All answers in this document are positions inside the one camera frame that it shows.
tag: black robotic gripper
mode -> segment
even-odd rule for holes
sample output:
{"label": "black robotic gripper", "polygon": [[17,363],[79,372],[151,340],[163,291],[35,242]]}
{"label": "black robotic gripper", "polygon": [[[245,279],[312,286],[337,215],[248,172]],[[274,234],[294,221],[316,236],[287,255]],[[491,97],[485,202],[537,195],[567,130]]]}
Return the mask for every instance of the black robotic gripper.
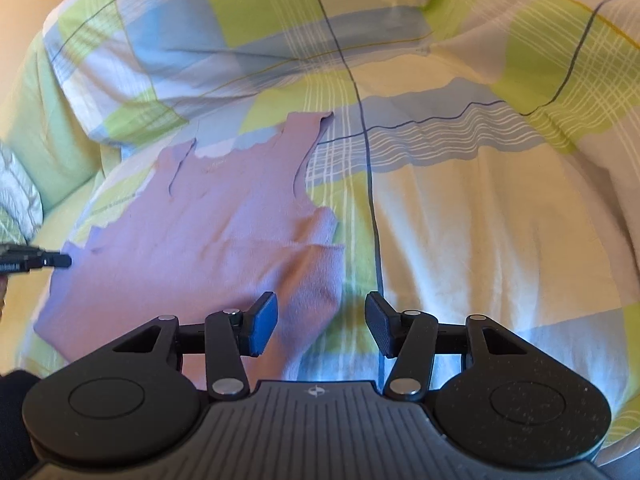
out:
{"label": "black robotic gripper", "polygon": [[[36,384],[23,417],[45,479],[599,480],[590,462],[610,410],[602,393],[491,319],[439,324],[376,292],[365,318],[396,358],[370,381],[261,381],[273,293],[203,324],[160,316]],[[204,353],[207,391],[181,373]],[[434,355],[462,372],[430,390]]]}

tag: black sleeve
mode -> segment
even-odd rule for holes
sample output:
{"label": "black sleeve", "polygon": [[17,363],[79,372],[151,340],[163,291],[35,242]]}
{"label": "black sleeve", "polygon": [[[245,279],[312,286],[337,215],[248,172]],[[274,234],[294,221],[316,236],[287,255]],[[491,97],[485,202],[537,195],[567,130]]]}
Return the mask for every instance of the black sleeve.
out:
{"label": "black sleeve", "polygon": [[22,402],[38,380],[23,370],[0,376],[0,480],[18,480],[37,463],[22,422]]}

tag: sleeveless top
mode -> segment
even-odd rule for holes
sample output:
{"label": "sleeveless top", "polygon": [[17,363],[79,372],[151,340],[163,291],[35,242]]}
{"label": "sleeveless top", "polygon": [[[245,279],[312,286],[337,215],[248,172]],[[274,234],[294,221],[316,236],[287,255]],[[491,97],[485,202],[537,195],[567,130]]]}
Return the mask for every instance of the sleeveless top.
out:
{"label": "sleeveless top", "polygon": [[[162,314],[204,322],[246,310],[265,291],[279,319],[264,354],[244,360],[257,379],[295,380],[300,359],[336,314],[344,248],[337,221],[306,195],[304,174],[327,114],[290,114],[265,143],[198,158],[195,140],[162,150],[156,172],[123,215],[67,243],[70,269],[52,275],[35,331],[76,360]],[[183,373],[204,387],[204,356]]]}

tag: white logo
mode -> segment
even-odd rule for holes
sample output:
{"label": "white logo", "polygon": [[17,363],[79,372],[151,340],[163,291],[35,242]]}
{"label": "white logo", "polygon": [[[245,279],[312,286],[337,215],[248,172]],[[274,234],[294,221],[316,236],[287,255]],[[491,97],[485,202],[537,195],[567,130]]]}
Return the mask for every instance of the white logo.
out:
{"label": "white logo", "polygon": [[314,396],[316,399],[320,396],[323,396],[326,393],[326,390],[322,386],[312,386],[306,391],[309,395]]}

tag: pink garment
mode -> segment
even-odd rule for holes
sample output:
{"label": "pink garment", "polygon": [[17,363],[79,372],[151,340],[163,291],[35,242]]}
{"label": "pink garment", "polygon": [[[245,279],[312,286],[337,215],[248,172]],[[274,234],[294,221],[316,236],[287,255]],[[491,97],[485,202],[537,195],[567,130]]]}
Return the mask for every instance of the pink garment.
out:
{"label": "pink garment", "polygon": [[[73,265],[53,273],[36,332],[73,361],[156,316],[200,323],[272,290],[278,325],[264,354],[244,364],[252,384],[294,380],[342,290],[337,221],[304,187],[328,116],[290,114],[267,142],[220,158],[197,158],[195,141],[162,150],[118,220],[92,229],[84,249],[66,244]],[[204,388],[204,357],[185,356],[183,373]]]}

